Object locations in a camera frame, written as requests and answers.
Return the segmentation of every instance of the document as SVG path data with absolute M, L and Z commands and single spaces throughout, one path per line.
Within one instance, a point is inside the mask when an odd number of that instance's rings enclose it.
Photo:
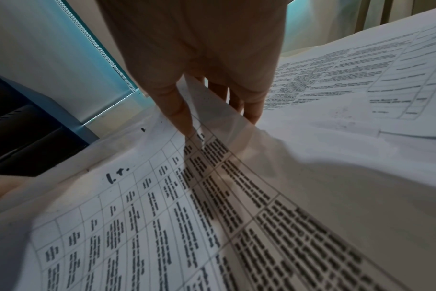
M 133 148 L 0 213 L 0 290 L 436 291 L 436 189 L 301 163 L 187 82 L 191 136 L 155 112 Z
M 282 58 L 264 109 L 353 92 L 382 131 L 436 137 L 436 10 Z

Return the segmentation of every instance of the another person's skin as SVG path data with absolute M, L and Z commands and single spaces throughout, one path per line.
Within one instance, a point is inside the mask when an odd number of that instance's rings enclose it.
M 176 88 L 184 73 L 256 123 L 282 46 L 288 0 L 97 0 L 126 67 L 183 134 L 189 107 Z M 0 197 L 28 178 L 0 176 Z

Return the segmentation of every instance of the black ink mark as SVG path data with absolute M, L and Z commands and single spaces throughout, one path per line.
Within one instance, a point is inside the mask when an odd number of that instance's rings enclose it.
M 111 175 L 110 175 L 109 173 L 106 174 L 106 178 L 108 179 L 108 181 L 109 181 L 111 184 L 112 184 L 113 182 L 116 181 L 116 179 L 113 180 L 113 179 L 111 178 Z

